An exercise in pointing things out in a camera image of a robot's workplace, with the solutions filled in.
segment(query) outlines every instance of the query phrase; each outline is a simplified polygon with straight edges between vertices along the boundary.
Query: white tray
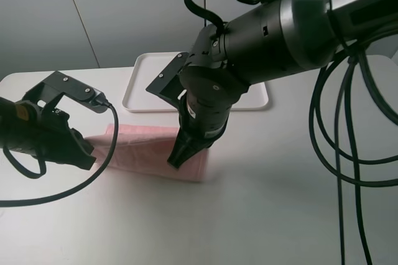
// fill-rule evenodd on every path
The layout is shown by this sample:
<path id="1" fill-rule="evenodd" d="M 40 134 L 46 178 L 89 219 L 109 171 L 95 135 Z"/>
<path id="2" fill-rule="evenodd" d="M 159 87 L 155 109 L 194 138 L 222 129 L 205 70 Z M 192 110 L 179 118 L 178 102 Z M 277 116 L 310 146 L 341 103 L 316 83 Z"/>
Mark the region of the white tray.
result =
<path id="1" fill-rule="evenodd" d="M 146 92 L 154 80 L 179 52 L 156 52 L 140 55 L 131 74 L 130 82 L 123 97 L 123 107 L 132 112 L 177 111 L 159 97 Z M 263 109 L 268 102 L 264 83 L 250 86 L 249 91 L 233 105 L 232 111 L 254 111 Z"/>

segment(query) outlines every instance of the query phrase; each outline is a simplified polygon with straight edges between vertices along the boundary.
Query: metal bracket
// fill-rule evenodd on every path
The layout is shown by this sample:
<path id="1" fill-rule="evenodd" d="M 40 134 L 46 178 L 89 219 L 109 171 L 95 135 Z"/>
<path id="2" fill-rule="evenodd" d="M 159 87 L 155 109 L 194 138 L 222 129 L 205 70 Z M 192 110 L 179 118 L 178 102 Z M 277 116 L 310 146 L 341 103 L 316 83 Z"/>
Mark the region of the metal bracket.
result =
<path id="1" fill-rule="evenodd" d="M 185 61 L 188 58 L 188 52 L 181 52 L 174 57 L 174 59 L 159 73 L 156 78 L 146 88 L 146 91 L 152 93 L 170 105 L 178 109 L 178 96 L 184 90 L 180 83 L 178 74 Z"/>
<path id="2" fill-rule="evenodd" d="M 102 92 L 58 71 L 26 92 L 22 100 L 35 104 L 42 100 L 46 102 L 43 108 L 43 112 L 46 112 L 53 111 L 64 95 L 96 113 L 104 113 L 108 109 L 95 101 L 99 96 L 105 97 Z"/>

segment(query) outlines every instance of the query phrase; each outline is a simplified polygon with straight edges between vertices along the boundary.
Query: pink towel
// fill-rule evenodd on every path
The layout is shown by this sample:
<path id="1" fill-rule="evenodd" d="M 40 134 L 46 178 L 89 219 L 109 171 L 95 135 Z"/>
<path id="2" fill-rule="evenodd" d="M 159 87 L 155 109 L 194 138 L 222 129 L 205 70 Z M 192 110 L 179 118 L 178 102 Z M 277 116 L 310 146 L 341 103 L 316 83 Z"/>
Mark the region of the pink towel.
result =
<path id="1" fill-rule="evenodd" d="M 110 124 L 104 135 L 86 138 L 94 146 L 91 155 L 97 158 L 97 164 L 102 164 L 108 154 L 112 133 L 113 124 Z M 120 125 L 118 144 L 109 166 L 178 180 L 202 181 L 208 150 L 191 157 L 179 170 L 167 163 L 177 133 L 178 128 Z"/>

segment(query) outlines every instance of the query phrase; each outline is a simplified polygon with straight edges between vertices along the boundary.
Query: folded pink fabric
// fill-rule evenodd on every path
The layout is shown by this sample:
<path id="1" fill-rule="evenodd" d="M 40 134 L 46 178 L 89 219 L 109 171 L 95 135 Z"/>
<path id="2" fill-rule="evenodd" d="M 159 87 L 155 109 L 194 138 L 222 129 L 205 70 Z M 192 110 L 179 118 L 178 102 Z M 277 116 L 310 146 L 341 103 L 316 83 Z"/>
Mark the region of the folded pink fabric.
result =
<path id="1" fill-rule="evenodd" d="M 97 164 L 102 164 L 108 154 L 113 127 L 110 124 L 104 135 L 86 138 L 94 146 L 91 155 L 97 158 Z M 178 128 L 119 125 L 118 143 L 109 166 L 171 179 L 202 181 L 208 150 L 191 157 L 179 170 L 167 163 L 177 133 Z"/>

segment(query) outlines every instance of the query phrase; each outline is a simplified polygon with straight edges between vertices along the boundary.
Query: tabletop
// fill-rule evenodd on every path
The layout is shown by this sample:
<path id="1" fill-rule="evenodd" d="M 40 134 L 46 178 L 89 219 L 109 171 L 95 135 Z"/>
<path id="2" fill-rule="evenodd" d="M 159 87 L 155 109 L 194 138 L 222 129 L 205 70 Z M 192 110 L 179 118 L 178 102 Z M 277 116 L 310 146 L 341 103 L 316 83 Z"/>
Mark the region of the tabletop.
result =
<path id="1" fill-rule="evenodd" d="M 370 56 L 380 90 L 392 107 L 398 67 Z M 333 111 L 346 63 L 326 84 L 322 111 L 332 131 Z M 103 91 L 121 124 L 178 126 L 176 113 L 129 113 L 121 101 L 132 68 L 64 71 Z M 340 263 L 336 179 L 319 162 L 308 134 L 308 107 L 318 71 L 267 83 L 262 111 L 231 113 L 224 136 L 210 149 L 200 184 L 106 169 L 89 187 L 45 205 L 0 209 L 0 263 L 9 264 L 324 264 Z M 50 72 L 15 73 L 0 96 L 22 98 Z M 84 136 L 104 133 L 110 111 L 94 112 L 65 98 L 58 107 Z M 396 127 L 373 105 L 359 69 L 353 116 L 362 158 L 396 154 Z M 343 147 L 347 148 L 342 128 Z M 333 151 L 320 141 L 333 162 Z M 30 156 L 17 155 L 28 168 Z M 352 166 L 343 162 L 343 172 Z M 95 169 L 49 164 L 29 180 L 0 155 L 0 199 L 35 198 L 79 184 Z M 396 165 L 363 166 L 364 180 L 398 177 Z M 398 259 L 398 191 L 363 189 L 365 229 L 375 264 Z M 354 212 L 353 187 L 344 185 L 347 264 L 365 264 Z"/>

